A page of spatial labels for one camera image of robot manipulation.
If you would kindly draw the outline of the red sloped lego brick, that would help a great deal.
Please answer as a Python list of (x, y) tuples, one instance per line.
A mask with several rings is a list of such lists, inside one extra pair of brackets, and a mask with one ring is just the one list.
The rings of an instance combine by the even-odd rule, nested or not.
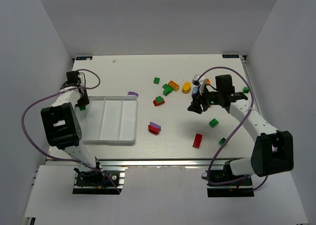
[(164, 103), (165, 103), (164, 99), (161, 102), (157, 102), (156, 100), (153, 101), (154, 106), (159, 106), (159, 105), (162, 105)]

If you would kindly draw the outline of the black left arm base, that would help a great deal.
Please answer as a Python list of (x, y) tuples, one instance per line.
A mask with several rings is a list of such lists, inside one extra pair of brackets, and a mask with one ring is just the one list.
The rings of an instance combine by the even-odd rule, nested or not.
[(72, 194), (80, 195), (119, 195), (124, 184), (123, 171), (106, 171), (119, 191), (106, 176), (90, 176), (89, 179), (76, 173)]

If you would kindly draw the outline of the green 2x3 lego brick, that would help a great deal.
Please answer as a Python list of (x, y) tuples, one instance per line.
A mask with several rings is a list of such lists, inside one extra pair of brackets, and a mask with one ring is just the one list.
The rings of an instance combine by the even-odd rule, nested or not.
[(80, 110), (80, 111), (86, 110), (86, 107), (85, 107), (84, 105), (83, 105), (83, 106), (80, 106), (80, 107), (79, 107), (79, 110)]

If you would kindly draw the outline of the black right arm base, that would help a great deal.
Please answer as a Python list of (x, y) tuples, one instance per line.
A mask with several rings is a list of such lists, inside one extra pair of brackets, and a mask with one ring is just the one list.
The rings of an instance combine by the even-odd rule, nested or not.
[[(229, 176), (224, 170), (211, 170), (209, 179), (214, 183), (222, 183), (229, 180), (236, 180), (242, 176)], [(211, 185), (207, 182), (208, 198), (239, 198), (254, 197), (252, 179), (250, 177), (234, 183), (223, 185)]]

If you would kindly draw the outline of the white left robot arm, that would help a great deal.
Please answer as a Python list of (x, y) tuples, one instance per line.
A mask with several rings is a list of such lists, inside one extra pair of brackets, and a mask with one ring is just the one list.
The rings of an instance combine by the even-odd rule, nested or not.
[(84, 87), (64, 87), (59, 93), (56, 101), (40, 112), (48, 144), (68, 154), (79, 172), (100, 172), (100, 163), (82, 142), (83, 133), (74, 110), (86, 96)]

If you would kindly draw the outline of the green 2x2 lego brick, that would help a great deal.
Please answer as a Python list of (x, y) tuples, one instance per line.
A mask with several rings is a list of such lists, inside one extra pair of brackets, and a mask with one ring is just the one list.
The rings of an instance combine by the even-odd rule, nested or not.
[(213, 118), (209, 123), (208, 123), (212, 128), (216, 127), (219, 124), (219, 121), (215, 118)]

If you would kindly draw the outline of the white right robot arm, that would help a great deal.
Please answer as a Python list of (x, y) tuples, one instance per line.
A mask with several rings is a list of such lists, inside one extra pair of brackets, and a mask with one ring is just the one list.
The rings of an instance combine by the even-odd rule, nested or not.
[(192, 83), (198, 87), (188, 111), (201, 114), (211, 105), (219, 105), (236, 118), (254, 141), (248, 158), (230, 161), (231, 175), (256, 174), (259, 177), (288, 172), (294, 168), (293, 136), (288, 131), (279, 131), (253, 110), (247, 96), (236, 92), (231, 75), (216, 76), (216, 90), (209, 91), (206, 78), (195, 75)]

